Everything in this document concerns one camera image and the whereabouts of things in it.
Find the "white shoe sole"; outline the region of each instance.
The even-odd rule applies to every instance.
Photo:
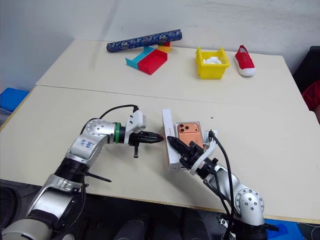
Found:
[[[253,67],[253,68],[244,68],[244,69],[241,69],[239,67],[239,62],[238,60],[236,59],[236,56],[233,57],[233,60],[236,64],[236,67],[238,68],[238,72],[242,75],[242,76],[245,76],[245,77],[251,77],[253,75],[255,75],[256,73],[256,68]]]

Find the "blue object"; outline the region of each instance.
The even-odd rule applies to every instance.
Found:
[[[28,91],[8,87],[0,94],[0,108],[13,112],[28,93]]]
[[[140,62],[142,59],[144,59],[146,56],[148,56],[148,54],[151,53],[153,50],[155,50],[155,49],[151,46],[143,47],[143,52],[140,53],[138,56],[136,56],[134,59],[130,60],[128,58],[125,58],[126,64],[130,67],[135,68],[135,69],[139,69],[138,62]]]
[[[296,222],[265,219],[267,224],[275,225],[279,231],[266,230],[267,239],[272,240],[304,240]]]
[[[110,53],[118,52],[126,49],[134,49],[146,47],[156,44],[164,44],[182,39],[181,29],[166,31],[148,36],[132,38],[128,40],[115,41],[108,43],[106,49]]]

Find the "white wall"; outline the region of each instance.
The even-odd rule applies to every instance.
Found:
[[[294,72],[320,45],[319,0],[0,0],[1,92],[30,90],[73,38],[182,30],[175,46],[283,55]]]

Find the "red box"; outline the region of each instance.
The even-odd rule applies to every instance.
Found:
[[[167,60],[168,54],[166,52],[155,49],[138,62],[138,69],[151,75]]]

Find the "white table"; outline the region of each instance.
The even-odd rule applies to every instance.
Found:
[[[230,103],[268,111],[307,111],[282,56],[250,54],[253,77],[243,77],[227,52],[230,67],[221,80],[199,79],[196,49],[173,47],[153,75],[126,65],[142,48],[107,52],[107,43],[76,39],[37,85],[209,103]]]
[[[262,194],[266,218],[320,223],[320,127],[312,112],[301,109],[269,111],[252,105],[36,86],[0,132],[0,177],[42,185],[84,123],[123,104],[140,106],[147,116],[146,131],[164,134],[164,108],[172,110],[175,122],[197,120],[203,130],[218,129],[232,172]],[[105,119],[125,123],[128,114],[129,109],[121,109]],[[141,144],[138,159],[133,151],[122,144],[103,147],[90,171],[112,183],[88,177],[87,191],[222,211],[218,197],[199,177],[186,171],[168,173],[164,142]],[[219,150],[215,156],[225,164]]]

